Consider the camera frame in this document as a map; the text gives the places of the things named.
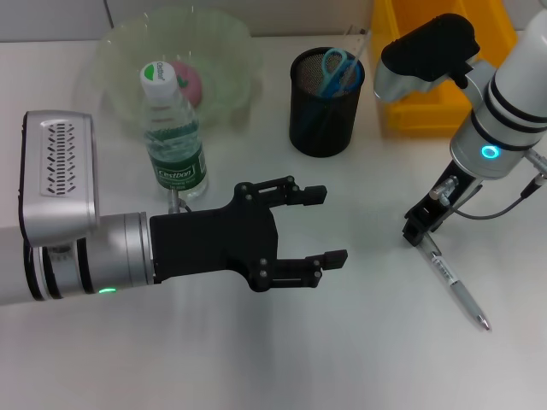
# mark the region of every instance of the pen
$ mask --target pen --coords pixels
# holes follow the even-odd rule
[[[460,301],[465,310],[468,311],[471,317],[479,323],[480,326],[489,331],[491,329],[490,322],[488,322],[485,314],[473,299],[463,282],[454,274],[454,271],[452,271],[448,263],[446,263],[443,254],[429,234],[426,233],[424,235],[424,238],[420,243],[420,248],[424,251],[433,267],[435,267],[443,276],[444,280],[446,280],[446,283],[450,286],[450,289],[454,292],[456,298]]]

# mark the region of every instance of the white bottle cap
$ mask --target white bottle cap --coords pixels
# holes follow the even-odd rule
[[[146,64],[140,71],[140,83],[148,98],[170,97],[179,89],[173,66],[164,61]]]

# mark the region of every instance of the bottle label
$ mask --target bottle label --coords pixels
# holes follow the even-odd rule
[[[190,190],[202,182],[207,173],[202,146],[183,161],[165,162],[152,156],[150,159],[157,181],[168,190]]]

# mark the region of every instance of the scissors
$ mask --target scissors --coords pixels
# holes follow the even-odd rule
[[[334,68],[334,70],[329,73],[326,63],[328,62],[329,57],[333,54],[339,54],[342,59]],[[350,68],[351,66],[355,67],[355,80],[353,81],[353,84],[346,85],[343,90],[340,90],[342,86],[342,78],[344,77],[344,74],[346,73],[348,68]],[[321,84],[317,91],[317,94],[320,97],[331,98],[339,91],[353,91],[355,88],[357,88],[359,83],[361,83],[361,68],[359,64],[355,64],[354,60],[348,60],[347,53],[342,49],[333,48],[325,53],[325,55],[323,56],[323,60],[321,61],[321,71],[323,72],[323,81],[321,81]]]

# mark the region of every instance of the table surface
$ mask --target table surface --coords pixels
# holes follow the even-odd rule
[[[448,140],[383,138],[368,78],[349,148],[327,159],[300,154],[287,134],[289,66],[340,38],[256,42],[261,81],[248,109],[203,131],[210,186],[191,206],[223,206],[247,180],[294,175],[301,186],[325,185],[321,206],[273,210],[279,257],[348,249],[344,269],[326,272],[315,290],[256,294],[236,273],[212,272],[116,295],[2,307],[3,407],[543,409],[547,190],[502,219],[454,216],[434,235],[492,323],[492,333],[481,331],[401,234],[404,213],[448,164]],[[16,224],[23,114],[91,107],[81,79],[94,47],[0,44],[0,226]],[[369,73],[367,57],[363,63]],[[113,119],[108,101],[97,104],[101,214],[165,213],[139,136]],[[534,174],[521,163],[465,210],[505,208]]]

